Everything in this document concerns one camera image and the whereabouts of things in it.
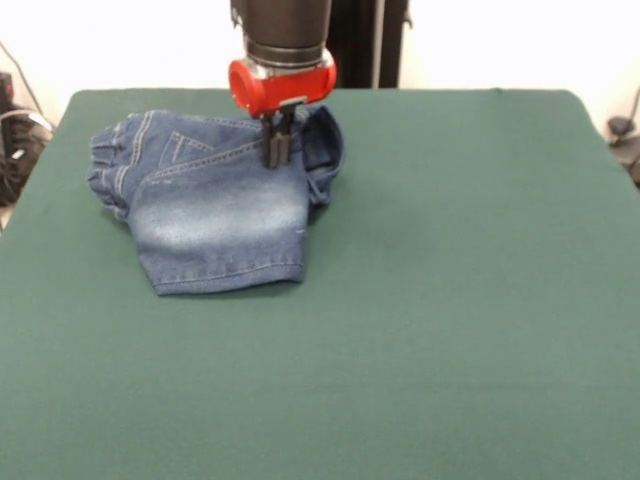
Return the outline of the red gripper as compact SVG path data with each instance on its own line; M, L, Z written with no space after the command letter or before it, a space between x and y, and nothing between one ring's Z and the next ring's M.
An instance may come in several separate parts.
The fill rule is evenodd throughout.
M229 86L238 107L253 118L261 115L264 166L288 162L294 104L311 104L327 98L336 85L337 68L325 49L319 63L301 69L260 65L250 58L234 60L228 69ZM273 113L280 111L277 130Z

